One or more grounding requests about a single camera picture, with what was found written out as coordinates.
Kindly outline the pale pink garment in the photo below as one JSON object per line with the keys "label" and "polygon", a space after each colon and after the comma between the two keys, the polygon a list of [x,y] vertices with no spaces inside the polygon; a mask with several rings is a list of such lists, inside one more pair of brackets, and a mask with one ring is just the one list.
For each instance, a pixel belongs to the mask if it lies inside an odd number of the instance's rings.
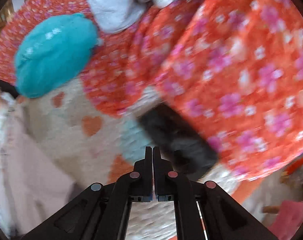
{"label": "pale pink garment", "polygon": [[76,182],[29,135],[23,106],[0,91],[0,229],[21,236],[66,205]]}

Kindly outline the pink cloth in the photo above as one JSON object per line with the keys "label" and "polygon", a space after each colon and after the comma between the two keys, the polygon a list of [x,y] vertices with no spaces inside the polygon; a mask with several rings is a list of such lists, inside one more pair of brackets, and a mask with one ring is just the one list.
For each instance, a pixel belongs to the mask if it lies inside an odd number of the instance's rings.
{"label": "pink cloth", "polygon": [[285,200],[268,229],[280,240],[291,239],[303,223],[303,202]]}

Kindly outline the cream heart-pattern quilt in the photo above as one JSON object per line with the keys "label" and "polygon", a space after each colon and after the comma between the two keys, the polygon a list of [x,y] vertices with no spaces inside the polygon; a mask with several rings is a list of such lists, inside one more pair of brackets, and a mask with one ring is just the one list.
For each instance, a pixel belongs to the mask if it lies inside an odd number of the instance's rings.
{"label": "cream heart-pattern quilt", "polygon": [[[85,97],[79,79],[74,79],[49,94],[30,99],[24,105],[27,126],[43,152],[83,187],[94,182],[109,184],[129,172],[134,162],[145,155],[152,141],[137,122],[137,117],[160,102],[148,87],[140,99],[121,118],[97,111]],[[277,171],[263,180],[238,181],[223,165],[216,164],[201,178],[215,181],[264,225],[274,215],[262,213],[264,206],[284,200],[301,200],[302,190],[280,182]]]}

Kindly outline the black cloth item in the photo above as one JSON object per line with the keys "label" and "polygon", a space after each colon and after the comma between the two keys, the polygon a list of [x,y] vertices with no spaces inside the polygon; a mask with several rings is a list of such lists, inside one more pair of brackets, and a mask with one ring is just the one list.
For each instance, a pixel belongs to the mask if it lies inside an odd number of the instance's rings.
{"label": "black cloth item", "polygon": [[218,161],[218,153],[189,123],[165,103],[138,118],[138,122],[173,168],[197,181]]}

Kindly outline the red floral blanket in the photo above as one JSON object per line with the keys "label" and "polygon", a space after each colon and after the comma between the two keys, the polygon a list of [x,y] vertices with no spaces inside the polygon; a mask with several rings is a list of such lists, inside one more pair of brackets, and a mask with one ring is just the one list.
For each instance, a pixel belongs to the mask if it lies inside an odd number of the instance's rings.
{"label": "red floral blanket", "polygon": [[97,111],[119,119],[151,87],[240,179],[303,152],[303,17],[291,0],[176,0],[99,35],[75,78]]}

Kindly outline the teal folded garment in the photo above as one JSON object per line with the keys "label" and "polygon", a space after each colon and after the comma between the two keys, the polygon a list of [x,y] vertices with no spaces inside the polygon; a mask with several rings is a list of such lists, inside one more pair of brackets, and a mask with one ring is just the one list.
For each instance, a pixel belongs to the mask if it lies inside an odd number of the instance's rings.
{"label": "teal folded garment", "polygon": [[36,25],[14,56],[15,87],[39,98],[76,77],[101,45],[97,26],[84,14],[52,16]]}

